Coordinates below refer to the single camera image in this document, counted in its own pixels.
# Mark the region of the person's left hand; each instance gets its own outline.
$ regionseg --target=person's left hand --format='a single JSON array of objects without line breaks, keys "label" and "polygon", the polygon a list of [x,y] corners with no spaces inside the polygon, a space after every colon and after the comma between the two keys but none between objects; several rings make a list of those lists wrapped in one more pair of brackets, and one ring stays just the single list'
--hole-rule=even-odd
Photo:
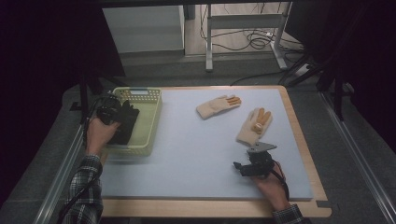
[{"label": "person's left hand", "polygon": [[100,156],[102,148],[110,141],[119,126],[118,122],[105,125],[99,118],[92,119],[87,131],[86,154]]}]

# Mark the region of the basket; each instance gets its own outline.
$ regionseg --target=basket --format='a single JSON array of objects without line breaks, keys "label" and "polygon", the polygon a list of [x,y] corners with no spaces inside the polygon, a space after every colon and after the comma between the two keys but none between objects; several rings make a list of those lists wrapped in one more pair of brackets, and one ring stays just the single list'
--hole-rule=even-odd
[{"label": "basket", "polygon": [[121,103],[129,100],[134,108],[139,109],[134,130],[127,145],[107,145],[108,153],[149,156],[154,144],[163,105],[161,89],[118,87],[114,89]]}]

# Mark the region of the plaid sleeve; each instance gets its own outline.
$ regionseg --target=plaid sleeve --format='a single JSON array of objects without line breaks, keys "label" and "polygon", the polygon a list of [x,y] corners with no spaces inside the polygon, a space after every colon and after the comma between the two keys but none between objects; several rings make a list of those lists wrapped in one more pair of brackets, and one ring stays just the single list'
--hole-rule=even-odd
[{"label": "plaid sleeve", "polygon": [[311,221],[304,218],[297,204],[293,204],[290,208],[273,212],[274,219],[277,224],[310,224]]},{"label": "plaid sleeve", "polygon": [[[66,203],[78,194],[96,175],[102,173],[102,164],[96,155],[85,156],[70,184]],[[103,204],[100,179],[81,195],[70,208],[63,223],[97,223],[102,215]]]}]

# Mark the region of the metal stand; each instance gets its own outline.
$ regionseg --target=metal stand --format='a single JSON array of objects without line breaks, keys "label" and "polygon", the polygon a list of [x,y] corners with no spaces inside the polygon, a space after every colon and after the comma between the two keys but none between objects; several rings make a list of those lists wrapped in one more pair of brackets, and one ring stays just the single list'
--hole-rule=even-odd
[{"label": "metal stand", "polygon": [[285,60],[279,50],[279,42],[282,37],[286,20],[289,16],[291,2],[286,4],[282,14],[263,15],[219,15],[212,16],[211,5],[207,5],[207,39],[206,39],[206,71],[213,71],[212,30],[220,29],[248,29],[248,28],[277,28],[271,49],[274,52],[280,69],[286,70]]}]

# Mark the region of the gray floor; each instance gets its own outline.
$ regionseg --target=gray floor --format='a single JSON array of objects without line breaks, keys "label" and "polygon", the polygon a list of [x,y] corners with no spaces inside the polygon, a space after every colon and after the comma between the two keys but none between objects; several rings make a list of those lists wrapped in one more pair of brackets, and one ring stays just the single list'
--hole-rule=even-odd
[{"label": "gray floor", "polygon": [[[149,54],[139,57],[122,55],[127,77],[120,79],[134,87],[227,86],[236,80],[250,76],[255,77],[243,79],[234,85],[276,85],[282,76],[278,73],[279,69],[273,55],[268,53],[216,55],[214,61],[214,72],[207,73],[204,57],[181,57],[177,53],[166,54],[166,57]],[[116,87],[112,83],[102,81],[107,90]],[[330,217],[312,218],[312,221],[313,223],[341,224],[387,223],[343,138],[335,128],[326,105],[316,91],[316,81],[317,77],[312,77],[295,88],[288,88],[305,140],[332,207]],[[3,204],[0,211],[0,223],[32,223],[35,219],[59,164],[77,132],[80,114],[78,111],[69,109],[73,102],[78,102],[78,97],[78,87],[64,94],[63,108],[49,135],[18,186]],[[396,168],[395,154],[360,116],[348,98],[344,98],[343,106],[345,124],[361,147],[362,154],[378,181],[394,201],[396,178],[392,171]],[[65,195],[66,188],[54,209],[50,223],[55,222],[56,214]],[[133,221],[135,219],[104,218],[102,223],[133,223]],[[240,220],[142,218],[139,221],[142,223],[236,223]],[[250,223],[263,223],[263,220],[257,219],[249,221]]]}]

